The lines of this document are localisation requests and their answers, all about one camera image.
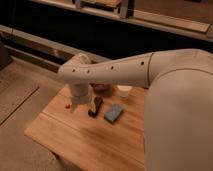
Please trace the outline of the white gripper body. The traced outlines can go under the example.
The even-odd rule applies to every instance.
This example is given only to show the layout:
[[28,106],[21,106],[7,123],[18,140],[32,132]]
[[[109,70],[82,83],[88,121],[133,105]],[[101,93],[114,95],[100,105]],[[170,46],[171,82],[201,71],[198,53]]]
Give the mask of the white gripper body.
[[86,104],[89,102],[88,84],[70,84],[71,101],[75,104]]

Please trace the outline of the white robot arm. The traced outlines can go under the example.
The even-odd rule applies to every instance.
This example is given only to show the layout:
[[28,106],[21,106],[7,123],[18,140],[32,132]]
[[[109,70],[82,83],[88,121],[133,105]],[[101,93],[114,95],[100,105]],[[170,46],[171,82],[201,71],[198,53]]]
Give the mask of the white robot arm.
[[213,171],[213,53],[157,51],[92,64],[82,53],[58,70],[72,100],[90,83],[148,90],[144,102],[146,171]]

